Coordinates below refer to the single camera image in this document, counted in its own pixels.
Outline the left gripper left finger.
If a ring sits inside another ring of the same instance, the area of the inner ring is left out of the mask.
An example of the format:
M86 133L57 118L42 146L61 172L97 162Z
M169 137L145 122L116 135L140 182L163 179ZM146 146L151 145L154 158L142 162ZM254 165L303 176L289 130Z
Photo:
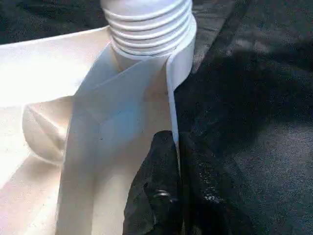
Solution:
M125 235L178 235L181 185L171 131L157 132L131 184L124 209Z

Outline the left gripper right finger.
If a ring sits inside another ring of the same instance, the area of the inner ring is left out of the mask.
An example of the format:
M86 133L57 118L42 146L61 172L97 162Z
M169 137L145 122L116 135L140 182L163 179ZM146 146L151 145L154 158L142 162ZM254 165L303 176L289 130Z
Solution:
M179 136L179 156L185 234L256 234L249 216L231 201L233 182L216 156L188 133Z

